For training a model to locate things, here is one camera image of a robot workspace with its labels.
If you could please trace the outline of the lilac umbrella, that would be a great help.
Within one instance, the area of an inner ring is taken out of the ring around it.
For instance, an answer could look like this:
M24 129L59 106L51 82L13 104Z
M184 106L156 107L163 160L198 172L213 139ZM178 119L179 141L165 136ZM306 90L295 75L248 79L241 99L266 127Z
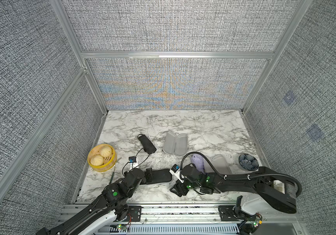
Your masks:
M202 173L205 173L205 167L204 167L204 159L199 154L192 154L190 156L190 161L192 164L195 165L195 168L199 170Z

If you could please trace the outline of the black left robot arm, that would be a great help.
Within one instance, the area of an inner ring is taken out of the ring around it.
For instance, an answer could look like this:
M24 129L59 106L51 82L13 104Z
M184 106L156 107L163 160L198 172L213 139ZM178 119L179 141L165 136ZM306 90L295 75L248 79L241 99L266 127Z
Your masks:
M86 208L68 219L66 222L52 228L42 228L38 235L79 235L107 214L115 219L123 219L128 211L127 200L131 198L138 186L152 179L152 168L145 171L135 168L124 178L109 184L101 194Z

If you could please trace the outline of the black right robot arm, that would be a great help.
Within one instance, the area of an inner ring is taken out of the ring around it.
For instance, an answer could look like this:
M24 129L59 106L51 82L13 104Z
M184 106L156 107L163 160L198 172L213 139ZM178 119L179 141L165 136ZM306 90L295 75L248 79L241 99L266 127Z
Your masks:
M179 197L186 196L190 190L199 194L247 192L259 195L262 202L251 206L253 212L246 210L247 201L243 201L242 197L237 199L234 214L238 218L257 214L262 210L263 202L277 211L295 214L296 199L302 192L297 179L264 166L249 174L225 175L219 172L203 173L192 164L183 169L175 164L170 173L177 178L170 191Z

